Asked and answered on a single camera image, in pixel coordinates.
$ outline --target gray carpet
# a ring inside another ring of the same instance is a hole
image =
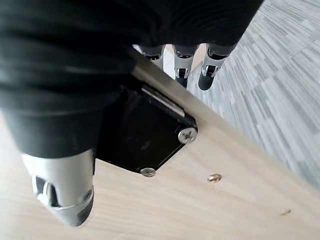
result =
[[[211,89],[188,89],[320,189],[320,0],[266,0]]]

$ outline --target black bracket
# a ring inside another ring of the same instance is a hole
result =
[[[196,138],[196,121],[154,88],[130,78],[118,101],[104,111],[96,157],[136,173],[157,170]]]

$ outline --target wooden board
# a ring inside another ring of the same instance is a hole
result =
[[[178,83],[169,77],[155,79],[162,72],[138,59],[147,72],[137,67],[134,74],[196,118],[197,141],[152,178],[97,161],[93,210],[81,227],[72,228],[34,197],[31,179],[1,118],[0,238],[318,240],[320,194]],[[222,179],[208,182],[211,174]]]

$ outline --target metal screw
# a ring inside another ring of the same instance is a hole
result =
[[[182,129],[178,134],[178,140],[182,144],[190,144],[197,138],[198,131],[193,127]]]
[[[146,167],[144,169],[141,169],[140,173],[147,178],[151,178],[156,175],[156,170],[151,167]]]
[[[214,182],[217,183],[222,179],[222,176],[220,174],[212,174],[208,176],[208,182]]]

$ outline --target robotic hand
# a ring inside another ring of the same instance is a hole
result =
[[[207,43],[199,77],[207,90],[261,3],[0,1],[0,106],[41,203],[71,226],[89,216],[104,111],[135,67],[133,44],[160,67],[173,44],[176,80],[186,87]]]

